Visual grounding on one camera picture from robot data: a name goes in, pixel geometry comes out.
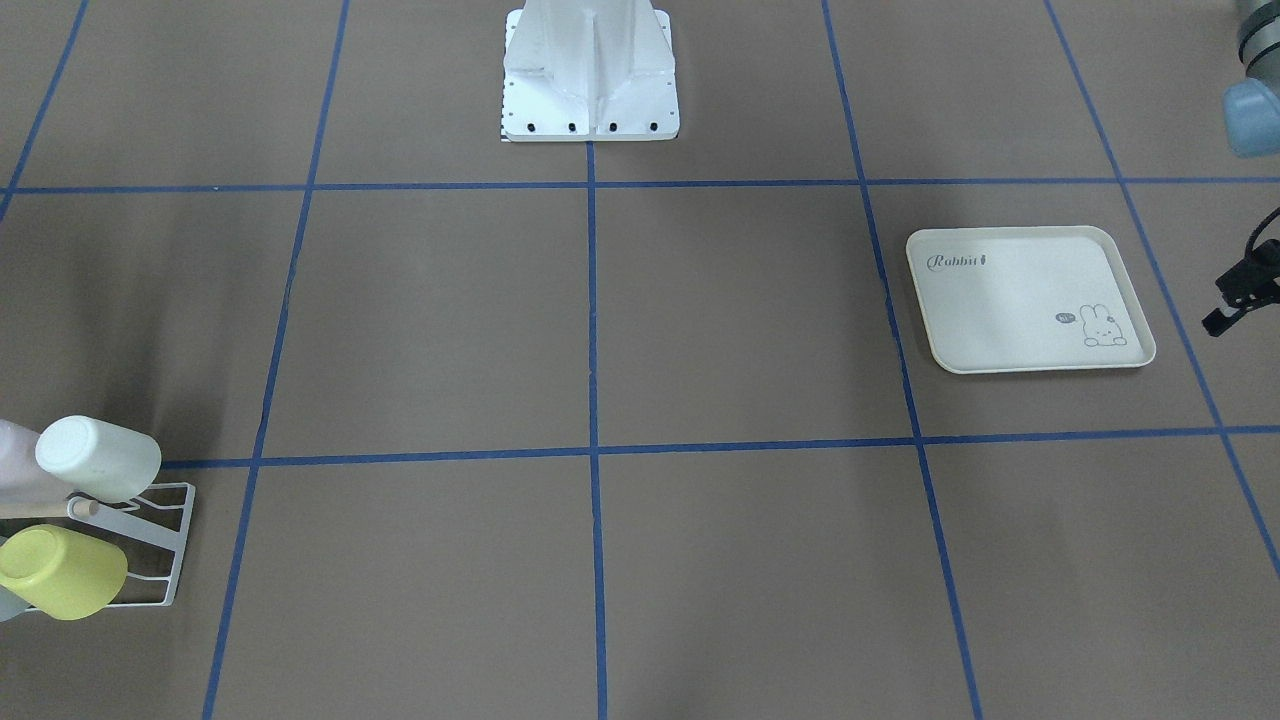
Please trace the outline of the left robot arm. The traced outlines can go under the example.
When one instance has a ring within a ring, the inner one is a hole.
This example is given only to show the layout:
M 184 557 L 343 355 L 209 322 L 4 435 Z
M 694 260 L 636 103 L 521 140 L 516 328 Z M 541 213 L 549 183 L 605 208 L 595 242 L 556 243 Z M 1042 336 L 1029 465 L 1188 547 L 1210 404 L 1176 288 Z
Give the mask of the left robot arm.
M 1245 78 L 1222 95 L 1222 113 L 1231 151 L 1244 159 L 1279 151 L 1279 3 L 1236 1 L 1236 56 Z M 1277 222 L 1272 210 L 1251 232 L 1242 254 L 1215 284 L 1220 306 L 1201 322 L 1212 337 L 1231 329 L 1247 314 L 1279 301 L 1279 245 L 1268 236 Z

